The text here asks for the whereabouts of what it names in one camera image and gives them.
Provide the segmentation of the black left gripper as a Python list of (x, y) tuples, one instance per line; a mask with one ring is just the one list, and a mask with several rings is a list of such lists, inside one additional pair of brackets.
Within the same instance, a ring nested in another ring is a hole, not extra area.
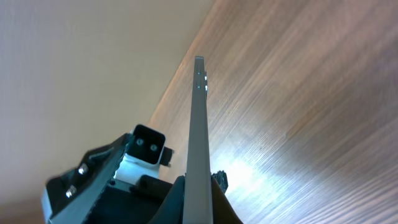
[[(41, 198), (45, 223), (85, 223), (87, 219), (94, 224), (181, 223), (184, 176), (173, 184), (143, 175), (135, 185), (120, 180), (108, 185), (133, 139), (132, 134), (123, 134), (86, 152), (76, 167), (49, 178)], [(211, 175), (213, 221), (243, 224), (226, 198), (227, 188), (225, 171)]]

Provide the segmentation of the Galaxy S25 smartphone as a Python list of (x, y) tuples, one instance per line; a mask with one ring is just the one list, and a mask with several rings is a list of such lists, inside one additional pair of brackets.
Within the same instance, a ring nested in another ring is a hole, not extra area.
[(205, 61), (195, 57), (183, 223), (213, 223)]

